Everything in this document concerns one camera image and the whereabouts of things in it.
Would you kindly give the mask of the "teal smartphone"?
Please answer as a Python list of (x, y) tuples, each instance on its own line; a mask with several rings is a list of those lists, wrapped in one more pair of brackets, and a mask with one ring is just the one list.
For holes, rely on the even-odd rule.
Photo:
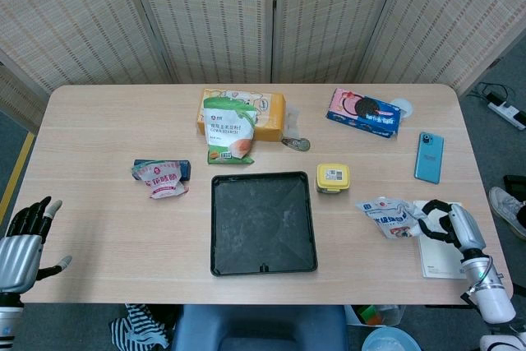
[(443, 148), (442, 136), (430, 132), (420, 133), (414, 168), (416, 179), (434, 184), (440, 182)]

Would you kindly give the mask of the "green white corn starch bag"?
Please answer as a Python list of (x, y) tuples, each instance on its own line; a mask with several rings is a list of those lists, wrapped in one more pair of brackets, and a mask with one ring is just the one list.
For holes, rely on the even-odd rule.
[(229, 97), (203, 102), (208, 164), (252, 164), (250, 157), (256, 129), (256, 109)]

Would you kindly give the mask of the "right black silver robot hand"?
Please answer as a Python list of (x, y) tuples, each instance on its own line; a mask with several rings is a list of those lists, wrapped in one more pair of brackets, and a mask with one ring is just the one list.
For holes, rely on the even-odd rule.
[(439, 200), (431, 200), (422, 208), (426, 216), (433, 211), (445, 213), (439, 218), (439, 225), (443, 232), (430, 230), (427, 223), (420, 219), (418, 221), (420, 229), (427, 237), (453, 244), (463, 254), (463, 261), (486, 256), (483, 253), (486, 243), (482, 233), (477, 222), (467, 210), (459, 204)]

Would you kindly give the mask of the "beige woven folding screen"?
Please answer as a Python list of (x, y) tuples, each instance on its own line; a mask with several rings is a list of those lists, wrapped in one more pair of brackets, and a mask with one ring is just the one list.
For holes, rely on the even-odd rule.
[(0, 111), (63, 85), (431, 83), (463, 94), (526, 0), (0, 0)]

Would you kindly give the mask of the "clear bag with colourful cube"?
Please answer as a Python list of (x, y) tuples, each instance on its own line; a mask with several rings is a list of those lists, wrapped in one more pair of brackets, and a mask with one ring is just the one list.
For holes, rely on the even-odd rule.
[(348, 326), (397, 326), (405, 309), (404, 305), (344, 305)]

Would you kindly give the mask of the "black white striped cloth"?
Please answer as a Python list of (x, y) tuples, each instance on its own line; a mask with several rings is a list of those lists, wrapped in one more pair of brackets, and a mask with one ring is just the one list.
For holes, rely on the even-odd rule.
[(164, 351), (169, 346), (164, 323), (145, 304), (125, 304), (127, 315), (109, 323), (112, 344), (118, 351)]

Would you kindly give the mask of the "blue chair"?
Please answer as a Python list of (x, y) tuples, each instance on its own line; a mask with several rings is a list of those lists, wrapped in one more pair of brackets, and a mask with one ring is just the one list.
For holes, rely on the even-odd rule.
[(171, 351), (348, 351), (340, 305), (186, 305)]

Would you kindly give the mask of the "pink blue cookie box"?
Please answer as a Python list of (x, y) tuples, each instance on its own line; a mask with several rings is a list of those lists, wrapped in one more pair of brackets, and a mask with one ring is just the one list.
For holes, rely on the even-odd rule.
[(391, 138), (398, 134), (401, 110), (381, 100), (336, 88), (326, 117), (349, 127)]

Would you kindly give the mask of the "white sneaker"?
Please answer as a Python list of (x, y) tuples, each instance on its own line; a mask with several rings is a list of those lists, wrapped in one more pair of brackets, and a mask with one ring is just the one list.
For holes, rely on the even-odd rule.
[(526, 241), (526, 201), (519, 201), (499, 187), (488, 192), (492, 210), (501, 217), (515, 235)]

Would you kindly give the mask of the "yellow tissue pack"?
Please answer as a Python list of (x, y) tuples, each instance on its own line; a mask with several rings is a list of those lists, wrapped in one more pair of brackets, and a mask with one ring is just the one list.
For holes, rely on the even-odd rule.
[(286, 110), (283, 94), (231, 89), (204, 89), (196, 116), (196, 124), (201, 134), (205, 134), (203, 103), (205, 99), (210, 97), (229, 97), (253, 106), (256, 109), (255, 141), (279, 141), (282, 138)]

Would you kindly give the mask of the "white notebook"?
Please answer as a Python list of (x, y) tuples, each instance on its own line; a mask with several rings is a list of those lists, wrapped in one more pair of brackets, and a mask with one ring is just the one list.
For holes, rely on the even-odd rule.
[[(424, 220), (430, 230), (443, 232), (439, 218), (445, 213), (431, 212)], [(453, 245), (430, 239), (424, 233), (418, 237), (422, 275), (435, 279), (466, 279), (461, 261), (463, 254)]]

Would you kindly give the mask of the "light blue basin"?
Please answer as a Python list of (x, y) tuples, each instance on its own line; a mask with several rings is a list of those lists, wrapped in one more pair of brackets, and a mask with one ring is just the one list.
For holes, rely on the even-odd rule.
[(418, 342), (404, 330), (385, 326), (372, 331), (361, 351), (422, 351)]

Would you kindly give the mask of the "white power strip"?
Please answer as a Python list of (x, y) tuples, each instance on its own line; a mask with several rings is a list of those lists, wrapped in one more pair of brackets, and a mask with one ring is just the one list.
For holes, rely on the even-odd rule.
[(518, 110), (513, 105), (508, 105), (506, 102), (502, 102), (499, 105), (490, 102), (487, 107), (520, 131), (526, 129), (525, 111)]

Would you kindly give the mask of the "black object on floor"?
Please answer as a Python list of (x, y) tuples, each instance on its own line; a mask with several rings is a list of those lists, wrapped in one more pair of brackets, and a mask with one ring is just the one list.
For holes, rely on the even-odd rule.
[(518, 201), (526, 201), (526, 176), (505, 175), (505, 190)]

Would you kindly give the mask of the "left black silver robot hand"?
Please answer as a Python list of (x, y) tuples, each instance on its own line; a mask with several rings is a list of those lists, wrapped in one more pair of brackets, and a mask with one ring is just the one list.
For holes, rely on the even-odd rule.
[(22, 294), (35, 282), (57, 275), (72, 262), (63, 257), (56, 265), (42, 268), (40, 260), (53, 219), (62, 201), (46, 196), (12, 218), (0, 239), (0, 293)]

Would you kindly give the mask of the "white round lid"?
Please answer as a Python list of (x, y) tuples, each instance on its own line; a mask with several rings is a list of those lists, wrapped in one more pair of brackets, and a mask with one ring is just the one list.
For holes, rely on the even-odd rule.
[(399, 108), (401, 118), (409, 118), (413, 115), (413, 105), (404, 98), (396, 98), (390, 101), (390, 104)]

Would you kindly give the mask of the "correction tape dispenser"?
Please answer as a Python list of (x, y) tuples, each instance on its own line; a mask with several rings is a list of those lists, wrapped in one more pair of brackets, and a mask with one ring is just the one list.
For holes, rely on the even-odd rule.
[(281, 142), (293, 150), (306, 152), (311, 148), (311, 143), (306, 138), (284, 137)]

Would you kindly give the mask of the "yellow lidded container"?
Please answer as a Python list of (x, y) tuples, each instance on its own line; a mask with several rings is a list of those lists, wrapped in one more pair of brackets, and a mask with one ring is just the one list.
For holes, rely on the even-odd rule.
[(350, 187), (350, 170), (346, 164), (324, 163), (316, 167), (316, 190), (337, 194)]

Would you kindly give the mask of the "clear plastic wrapper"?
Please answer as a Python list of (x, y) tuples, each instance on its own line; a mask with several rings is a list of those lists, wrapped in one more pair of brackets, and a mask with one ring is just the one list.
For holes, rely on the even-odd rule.
[(298, 128), (299, 110), (288, 104), (285, 112), (284, 136), (289, 138), (299, 138)]

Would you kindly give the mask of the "black square plastic tray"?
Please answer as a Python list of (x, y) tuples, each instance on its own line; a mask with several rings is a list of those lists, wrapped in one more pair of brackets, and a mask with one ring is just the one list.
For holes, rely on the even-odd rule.
[(306, 173), (212, 178), (212, 275), (309, 273), (316, 271), (317, 266)]

